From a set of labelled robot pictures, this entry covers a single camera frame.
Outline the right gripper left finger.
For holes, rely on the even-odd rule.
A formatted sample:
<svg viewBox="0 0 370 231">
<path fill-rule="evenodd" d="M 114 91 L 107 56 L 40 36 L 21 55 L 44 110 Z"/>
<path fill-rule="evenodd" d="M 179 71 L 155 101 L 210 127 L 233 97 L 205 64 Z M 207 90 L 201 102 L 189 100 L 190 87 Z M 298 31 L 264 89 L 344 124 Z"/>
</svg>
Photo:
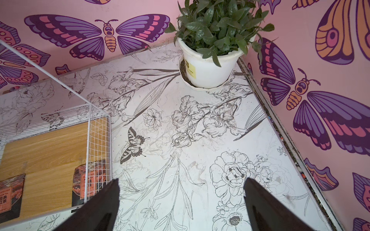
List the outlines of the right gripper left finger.
<svg viewBox="0 0 370 231">
<path fill-rule="evenodd" d="M 112 231 L 119 209 L 119 180 L 113 179 L 56 231 Z"/>
</svg>

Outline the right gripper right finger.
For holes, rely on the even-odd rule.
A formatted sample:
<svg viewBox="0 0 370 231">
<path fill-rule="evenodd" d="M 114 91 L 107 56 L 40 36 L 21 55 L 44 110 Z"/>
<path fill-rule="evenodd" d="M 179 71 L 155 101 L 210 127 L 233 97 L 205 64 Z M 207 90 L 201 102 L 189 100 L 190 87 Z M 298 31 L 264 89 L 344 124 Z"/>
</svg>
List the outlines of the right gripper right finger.
<svg viewBox="0 0 370 231">
<path fill-rule="evenodd" d="M 245 204 L 253 231 L 312 231 L 255 179 L 247 178 Z"/>
</svg>

